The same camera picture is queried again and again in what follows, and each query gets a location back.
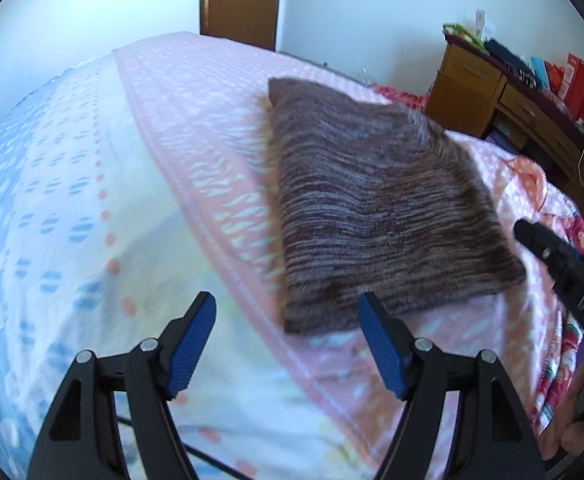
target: bed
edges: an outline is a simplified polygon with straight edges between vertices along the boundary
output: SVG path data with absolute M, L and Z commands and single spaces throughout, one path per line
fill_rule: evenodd
M 284 335 L 277 165 L 267 80 L 386 99 L 291 57 L 189 33 L 68 70 L 0 124 L 0 466 L 25 478 L 70 362 L 157 336 L 200 290 L 218 317 L 171 411 L 184 442 L 253 478 L 372 478 L 401 412 L 359 331 Z M 526 283 L 406 318 L 444 350 L 494 349 L 539 432 L 574 371 L 580 327 L 512 239 L 541 221 L 584 251 L 574 204 L 533 162 L 449 133 L 477 163 Z M 429 478 L 447 456 L 447 402 Z M 117 410 L 127 413 L 124 396 Z M 143 469 L 121 428 L 132 478 Z M 222 474 L 195 462 L 201 478 Z

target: drawer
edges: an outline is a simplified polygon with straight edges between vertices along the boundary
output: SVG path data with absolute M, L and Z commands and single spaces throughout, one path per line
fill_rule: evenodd
M 439 72 L 425 114 L 447 130 L 482 137 L 494 107 L 483 95 Z
M 573 176 L 578 172 L 577 163 L 581 152 L 534 101 L 525 97 L 513 86 L 506 85 L 499 99 L 499 105 L 506 108 L 513 118 L 518 119 L 531 135 L 558 159 L 557 163 L 564 168 L 568 176 Z
M 492 126 L 508 137 L 510 142 L 520 150 L 522 150 L 528 142 L 528 134 L 526 134 L 517 123 L 502 112 L 496 113 L 496 117 L 492 121 Z
M 450 46 L 443 73 L 487 98 L 494 95 L 501 78 L 501 70 L 456 45 Z

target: wooden desk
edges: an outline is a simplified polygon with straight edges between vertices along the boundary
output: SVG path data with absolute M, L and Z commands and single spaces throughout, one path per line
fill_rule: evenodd
M 504 114 L 555 163 L 548 179 L 579 207 L 584 218 L 584 186 L 578 163 L 584 136 L 539 92 L 524 87 L 496 60 L 448 39 L 425 113 L 444 128 L 485 138 L 497 112 Z M 581 162 L 584 180 L 584 157 Z

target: human hand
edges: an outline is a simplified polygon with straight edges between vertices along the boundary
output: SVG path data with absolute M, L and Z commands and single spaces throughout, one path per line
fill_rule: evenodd
M 584 387 L 584 363 L 576 370 L 565 399 L 558 405 L 554 417 L 538 438 L 543 460 L 550 460 L 559 446 L 572 455 L 584 450 L 584 422 L 575 422 L 576 399 Z

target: white wall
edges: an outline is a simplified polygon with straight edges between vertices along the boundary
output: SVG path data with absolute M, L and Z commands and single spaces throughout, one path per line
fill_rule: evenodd
M 516 54 L 584 59 L 584 21 L 569 0 L 286 0 L 278 49 L 352 77 L 424 93 L 434 81 L 445 22 L 485 9 L 497 39 Z
M 3 0 L 0 119 L 64 69 L 164 32 L 199 31 L 199 0 Z

